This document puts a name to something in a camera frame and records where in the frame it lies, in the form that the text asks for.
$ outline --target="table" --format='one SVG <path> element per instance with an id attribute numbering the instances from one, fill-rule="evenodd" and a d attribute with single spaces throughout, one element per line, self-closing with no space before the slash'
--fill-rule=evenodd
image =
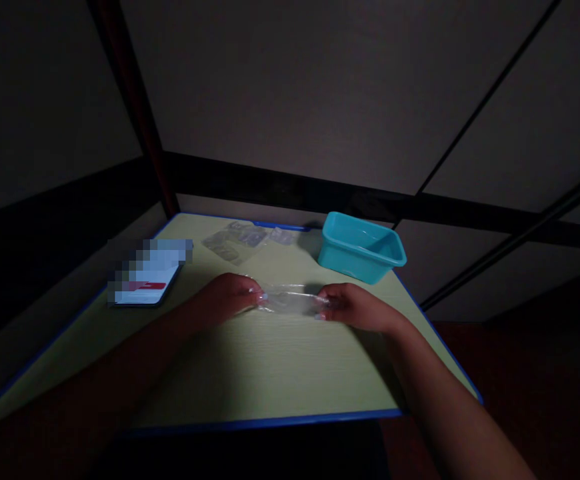
<path id="1" fill-rule="evenodd" d="M 389 273 L 367 285 L 320 267 L 321 230 L 297 231 L 294 245 L 269 242 L 236 267 L 201 240 L 233 219 L 181 213 L 155 236 L 192 239 L 186 262 L 162 306 L 109 309 L 100 292 L 0 392 L 0 419 L 94 362 L 156 317 L 231 271 L 268 284 L 357 283 L 402 312 L 480 402 L 478 390 L 401 284 Z M 274 224 L 255 222 L 273 228 Z M 125 435 L 242 429 L 395 417 L 405 402 L 378 334 L 296 315 L 252 310 L 191 339 L 137 412 Z"/>

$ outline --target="plastic container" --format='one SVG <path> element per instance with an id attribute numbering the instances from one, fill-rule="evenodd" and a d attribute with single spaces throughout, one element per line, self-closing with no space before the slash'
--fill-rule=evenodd
<path id="1" fill-rule="evenodd" d="M 374 285 L 392 268 L 405 265 L 399 236 L 376 223 L 330 212 L 322 234 L 318 262 L 324 268 Z"/>

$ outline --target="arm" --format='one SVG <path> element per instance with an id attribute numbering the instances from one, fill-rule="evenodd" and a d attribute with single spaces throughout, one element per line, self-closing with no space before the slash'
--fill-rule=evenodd
<path id="1" fill-rule="evenodd" d="M 257 303 L 258 284 L 220 275 L 104 357 L 0 422 L 0 478 L 86 473 L 196 332 Z"/>
<path id="2" fill-rule="evenodd" d="M 446 368 L 417 328 L 351 283 L 327 285 L 324 319 L 383 334 L 408 407 L 452 478 L 534 479 L 486 410 Z"/>

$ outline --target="plastic wrap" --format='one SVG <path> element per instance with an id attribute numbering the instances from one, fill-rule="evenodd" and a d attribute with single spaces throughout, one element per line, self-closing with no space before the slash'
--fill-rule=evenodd
<path id="1" fill-rule="evenodd" d="M 282 245 L 292 245 L 297 236 L 295 232 L 290 230 L 282 230 L 279 227 L 275 227 L 272 232 L 270 232 L 270 240 L 280 243 Z"/>
<path id="2" fill-rule="evenodd" d="M 265 246 L 268 236 L 263 227 L 234 221 L 202 240 L 201 244 L 222 259 L 239 266 Z"/>
<path id="3" fill-rule="evenodd" d="M 262 285 L 262 288 L 267 295 L 265 303 L 259 306 L 262 311 L 314 317 L 330 305 L 328 299 L 304 293 L 303 285 Z"/>

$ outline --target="forearm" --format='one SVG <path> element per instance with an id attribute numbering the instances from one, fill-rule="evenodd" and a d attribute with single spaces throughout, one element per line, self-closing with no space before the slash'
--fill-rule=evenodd
<path id="1" fill-rule="evenodd" d="M 414 325 L 398 314 L 385 337 L 408 406 L 452 478 L 534 478 L 498 425 Z"/>
<path id="2" fill-rule="evenodd" d="M 192 298 L 0 422 L 0 476 L 76 478 L 129 420 L 204 315 Z"/>

